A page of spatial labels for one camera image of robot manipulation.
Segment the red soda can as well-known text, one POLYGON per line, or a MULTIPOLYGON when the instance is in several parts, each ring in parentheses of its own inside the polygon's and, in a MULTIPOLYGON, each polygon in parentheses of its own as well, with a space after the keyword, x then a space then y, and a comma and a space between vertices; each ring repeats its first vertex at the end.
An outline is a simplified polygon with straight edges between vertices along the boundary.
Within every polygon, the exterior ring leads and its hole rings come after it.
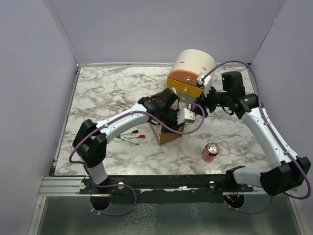
POLYGON ((211 142, 204 147, 201 153, 201 157, 204 161, 211 162, 218 155, 219 151, 220 150, 218 145, 216 143, 211 142))

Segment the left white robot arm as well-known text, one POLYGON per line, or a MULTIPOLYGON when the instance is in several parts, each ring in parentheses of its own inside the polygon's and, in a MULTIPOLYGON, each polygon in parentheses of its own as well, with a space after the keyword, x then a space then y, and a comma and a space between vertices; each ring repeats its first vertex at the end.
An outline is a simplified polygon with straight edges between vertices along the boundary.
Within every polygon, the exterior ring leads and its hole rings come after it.
POLYGON ((107 144, 118 135, 151 120, 160 121, 169 130, 177 131, 179 108, 172 105, 179 97, 169 88, 151 97, 142 97, 126 111, 103 121, 85 120, 72 143, 74 152, 83 160, 82 164, 92 178, 91 187, 97 193, 103 193, 108 187, 108 174, 103 160, 107 144))

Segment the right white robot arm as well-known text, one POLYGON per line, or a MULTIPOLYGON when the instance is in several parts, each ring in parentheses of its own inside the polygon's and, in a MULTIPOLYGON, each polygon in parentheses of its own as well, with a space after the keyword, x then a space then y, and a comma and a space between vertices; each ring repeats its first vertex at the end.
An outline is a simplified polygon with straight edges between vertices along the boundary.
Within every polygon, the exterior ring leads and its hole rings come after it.
POLYGON ((217 107, 228 108, 229 115, 236 115, 252 132, 267 157, 269 169, 254 169, 245 166, 228 170, 225 187, 236 191, 242 185, 262 188, 268 195, 276 196, 296 188, 305 180, 311 162, 300 158, 284 141, 277 129, 271 125, 266 111, 258 102, 256 94, 246 94, 242 75, 238 71, 222 74, 223 91, 212 86, 211 76, 200 73, 196 84, 203 92, 196 103, 210 113, 217 107))

